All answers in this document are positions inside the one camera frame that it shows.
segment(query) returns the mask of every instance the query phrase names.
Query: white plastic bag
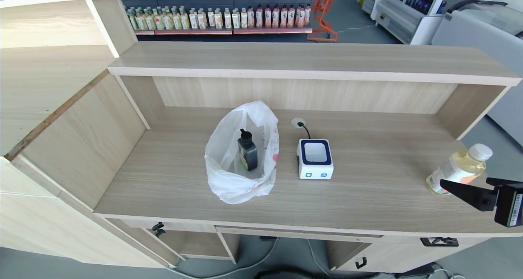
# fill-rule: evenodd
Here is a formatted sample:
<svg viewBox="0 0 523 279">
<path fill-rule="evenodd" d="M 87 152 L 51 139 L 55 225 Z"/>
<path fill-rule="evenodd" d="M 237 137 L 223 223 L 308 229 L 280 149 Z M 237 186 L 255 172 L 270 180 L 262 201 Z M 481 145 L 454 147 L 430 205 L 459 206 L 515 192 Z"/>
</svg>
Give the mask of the white plastic bag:
<svg viewBox="0 0 523 279">
<path fill-rule="evenodd" d="M 233 109 L 220 121 L 205 146 L 205 166 L 209 186 L 222 201 L 239 204 L 269 194 L 276 180 L 277 123 L 272 110 L 260 100 Z M 252 133 L 258 150 L 258 167 L 252 171 L 239 159 L 241 128 Z"/>
</svg>

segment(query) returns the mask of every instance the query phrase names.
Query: freezer lid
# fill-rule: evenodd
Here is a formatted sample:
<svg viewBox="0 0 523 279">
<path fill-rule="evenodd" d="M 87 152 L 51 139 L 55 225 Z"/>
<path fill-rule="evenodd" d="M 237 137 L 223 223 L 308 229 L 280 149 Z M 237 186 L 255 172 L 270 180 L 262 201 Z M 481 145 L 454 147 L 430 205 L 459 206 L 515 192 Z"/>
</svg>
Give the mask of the freezer lid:
<svg viewBox="0 0 523 279">
<path fill-rule="evenodd" d="M 490 24 L 523 39 L 523 13 L 507 7 L 505 2 L 465 0 L 450 7 L 448 12 L 461 13 Z"/>
</svg>

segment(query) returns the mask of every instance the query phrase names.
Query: floor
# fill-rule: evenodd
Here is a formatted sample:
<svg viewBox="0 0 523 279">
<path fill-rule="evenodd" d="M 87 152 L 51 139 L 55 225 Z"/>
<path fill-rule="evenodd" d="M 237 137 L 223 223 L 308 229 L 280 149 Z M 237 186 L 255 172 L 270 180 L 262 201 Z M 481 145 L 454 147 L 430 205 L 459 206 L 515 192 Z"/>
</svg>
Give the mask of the floor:
<svg viewBox="0 0 523 279">
<path fill-rule="evenodd" d="M 381 27 L 374 27 L 374 22 L 359 9 L 355 0 L 336 0 L 327 19 L 340 32 L 338 42 L 344 43 L 399 43 Z M 494 156 L 489 160 L 487 172 L 491 176 L 523 180 L 523 149 L 506 136 L 488 117 L 482 119 L 465 136 L 467 147 L 475 143 L 484 143 L 491 147 Z M 324 242 L 311 240 L 316 259 L 327 269 L 327 257 Z M 180 262 L 178 270 L 188 274 L 205 277 L 234 270 L 239 266 L 248 266 L 261 259 L 271 248 L 272 242 L 260 241 L 258 237 L 242 236 L 240 242 L 240 260 L 237 266 L 231 262 L 201 259 L 189 259 Z M 523 274 L 523 238 L 490 239 L 474 247 L 445 257 L 438 261 L 448 270 L 459 273 L 467 279 L 520 279 Z M 312 260 L 306 240 L 283 238 L 271 256 L 258 266 L 243 270 L 224 279 L 250 279 L 259 271 L 272 270 L 278 266 L 294 266 L 311 273 L 322 275 L 321 270 Z M 354 276 L 361 273 L 331 272 L 333 277 Z M 0 248 L 0 278 L 2 279 L 147 279 L 147 278 L 184 278 L 167 270 L 90 265 L 62 257 L 51 257 Z M 267 279 L 303 279 L 298 275 L 277 275 Z M 390 274 L 381 274 L 378 279 L 392 279 Z M 444 279 L 438 272 L 431 279 Z"/>
</svg>

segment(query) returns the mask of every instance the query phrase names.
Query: bottle cap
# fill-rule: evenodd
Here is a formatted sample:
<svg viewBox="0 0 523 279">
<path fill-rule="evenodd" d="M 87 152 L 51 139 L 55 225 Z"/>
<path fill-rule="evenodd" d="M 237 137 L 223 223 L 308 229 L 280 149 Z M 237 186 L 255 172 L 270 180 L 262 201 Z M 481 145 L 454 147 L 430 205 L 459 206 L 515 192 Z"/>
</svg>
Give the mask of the bottle cap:
<svg viewBox="0 0 523 279">
<path fill-rule="evenodd" d="M 245 131 L 243 129 L 240 129 L 240 131 L 241 131 L 240 137 L 241 137 L 241 141 L 243 143 L 251 143 L 253 141 L 253 135 L 250 132 Z"/>
<path fill-rule="evenodd" d="M 491 158 L 492 154 L 492 149 L 481 143 L 474 144 L 469 149 L 469 156 L 477 161 L 488 160 Z"/>
</svg>

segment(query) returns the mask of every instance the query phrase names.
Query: white bottle cap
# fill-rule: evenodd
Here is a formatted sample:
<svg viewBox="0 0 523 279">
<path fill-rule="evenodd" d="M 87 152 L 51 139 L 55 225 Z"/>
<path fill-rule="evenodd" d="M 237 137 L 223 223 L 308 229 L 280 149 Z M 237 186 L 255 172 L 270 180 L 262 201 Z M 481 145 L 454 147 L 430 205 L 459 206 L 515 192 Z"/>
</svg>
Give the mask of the white bottle cap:
<svg viewBox="0 0 523 279">
<path fill-rule="evenodd" d="M 469 156 L 477 161 L 485 161 L 491 158 L 492 156 L 492 149 L 490 149 L 487 145 L 477 143 L 474 144 L 469 149 Z"/>
</svg>

